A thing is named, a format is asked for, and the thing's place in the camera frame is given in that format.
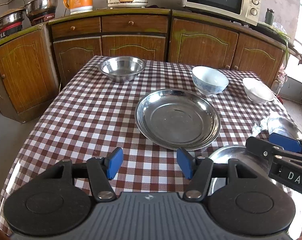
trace microwave dial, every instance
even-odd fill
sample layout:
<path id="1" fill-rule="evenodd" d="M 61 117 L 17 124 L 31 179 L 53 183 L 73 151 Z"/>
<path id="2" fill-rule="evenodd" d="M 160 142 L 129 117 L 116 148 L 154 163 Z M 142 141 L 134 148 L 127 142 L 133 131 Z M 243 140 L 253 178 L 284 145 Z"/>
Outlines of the microwave dial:
<path id="1" fill-rule="evenodd" d="M 250 10 L 250 13 L 253 15 L 253 16 L 256 16 L 257 15 L 257 10 L 255 8 L 252 8 Z"/>
<path id="2" fill-rule="evenodd" d="M 254 5 L 258 5 L 258 4 L 259 4 L 259 0 L 252 0 L 252 3 L 253 3 Z"/>

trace screw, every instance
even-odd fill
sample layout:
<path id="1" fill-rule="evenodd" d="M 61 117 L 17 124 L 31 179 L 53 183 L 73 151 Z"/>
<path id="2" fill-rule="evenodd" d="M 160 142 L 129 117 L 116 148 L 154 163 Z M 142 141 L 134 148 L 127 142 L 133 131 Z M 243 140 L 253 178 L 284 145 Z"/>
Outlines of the screw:
<path id="1" fill-rule="evenodd" d="M 185 195 L 189 199 L 196 199 L 202 196 L 201 192 L 199 192 L 198 190 L 189 190 L 185 193 Z"/>
<path id="2" fill-rule="evenodd" d="M 110 191 L 101 191 L 98 193 L 99 199 L 110 199 L 114 196 L 113 192 Z"/>

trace stainless steel plate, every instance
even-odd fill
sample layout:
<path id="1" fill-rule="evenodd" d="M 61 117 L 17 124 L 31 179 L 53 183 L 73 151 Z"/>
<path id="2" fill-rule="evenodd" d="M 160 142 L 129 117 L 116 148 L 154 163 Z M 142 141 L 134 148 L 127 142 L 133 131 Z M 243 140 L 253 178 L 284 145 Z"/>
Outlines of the stainless steel plate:
<path id="1" fill-rule="evenodd" d="M 228 163 L 229 159 L 238 159 L 267 179 L 270 179 L 268 177 L 270 169 L 268 161 L 250 153 L 246 150 L 245 146 L 228 145 L 216 150 L 209 156 L 209 158 L 215 163 Z M 208 192 L 209 195 L 217 191 L 219 188 L 224 187 L 225 185 L 226 178 L 212 178 Z"/>
<path id="2" fill-rule="evenodd" d="M 99 65 L 99 71 L 114 82 L 131 81 L 145 68 L 145 62 L 136 57 L 112 57 Z"/>
<path id="3" fill-rule="evenodd" d="M 168 149 L 198 150 L 216 139 L 220 118 L 214 107 L 198 95 L 162 89 L 140 100 L 135 110 L 140 131 Z"/>
<path id="4" fill-rule="evenodd" d="M 268 120 L 269 134 L 275 132 L 292 139 L 302 140 L 302 133 L 297 126 L 284 117 L 270 117 Z"/>

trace drawer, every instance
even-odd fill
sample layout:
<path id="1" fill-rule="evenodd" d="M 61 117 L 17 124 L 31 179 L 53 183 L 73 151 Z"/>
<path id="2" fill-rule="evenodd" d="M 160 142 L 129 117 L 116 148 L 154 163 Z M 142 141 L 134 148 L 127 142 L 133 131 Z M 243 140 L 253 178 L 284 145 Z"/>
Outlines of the drawer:
<path id="1" fill-rule="evenodd" d="M 100 17 L 90 17 L 72 20 L 52 25 L 54 39 L 81 34 L 93 34 L 101 32 Z"/>
<path id="2" fill-rule="evenodd" d="M 105 32 L 156 32 L 166 33 L 168 17 L 152 14 L 129 14 L 102 17 L 102 31 Z"/>

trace wooden cabinet door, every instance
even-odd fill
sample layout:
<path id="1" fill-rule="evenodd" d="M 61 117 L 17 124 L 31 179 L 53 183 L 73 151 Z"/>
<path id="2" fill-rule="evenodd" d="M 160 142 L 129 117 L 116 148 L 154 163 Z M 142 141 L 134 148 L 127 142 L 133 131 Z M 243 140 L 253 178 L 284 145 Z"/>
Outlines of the wooden cabinet door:
<path id="1" fill-rule="evenodd" d="M 101 37 L 55 41 L 53 47 L 64 86 L 94 55 L 102 55 Z"/>
<path id="2" fill-rule="evenodd" d="M 56 96 L 40 30 L 0 46 L 0 75 L 17 113 Z"/>
<path id="3" fill-rule="evenodd" d="M 252 71 L 271 87 L 283 61 L 284 51 L 270 44 L 240 34 L 231 69 Z"/>
<path id="4" fill-rule="evenodd" d="M 103 55 L 133 56 L 146 60 L 164 61 L 165 37 L 147 35 L 102 36 Z"/>
<path id="5" fill-rule="evenodd" d="M 169 62 L 224 68 L 232 63 L 237 39 L 229 30 L 174 19 Z"/>

